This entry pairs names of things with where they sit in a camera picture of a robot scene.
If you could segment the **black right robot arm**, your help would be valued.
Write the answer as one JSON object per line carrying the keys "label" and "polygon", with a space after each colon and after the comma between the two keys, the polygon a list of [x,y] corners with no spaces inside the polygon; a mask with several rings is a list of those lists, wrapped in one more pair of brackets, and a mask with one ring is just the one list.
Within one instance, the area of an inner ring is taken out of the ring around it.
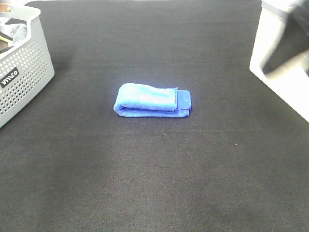
{"label": "black right robot arm", "polygon": [[309,2],[296,6],[287,17],[283,35],[262,68],[264,74],[275,69],[309,49]]}

